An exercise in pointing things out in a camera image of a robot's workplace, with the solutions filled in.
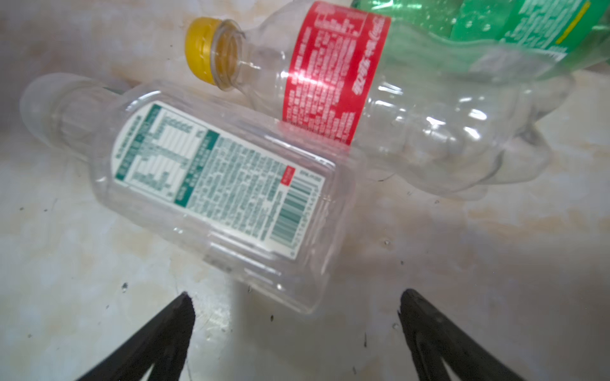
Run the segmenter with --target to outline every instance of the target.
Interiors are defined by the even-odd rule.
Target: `white label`
[[[112,151],[114,181],[294,259],[325,179],[163,102],[135,112]]]

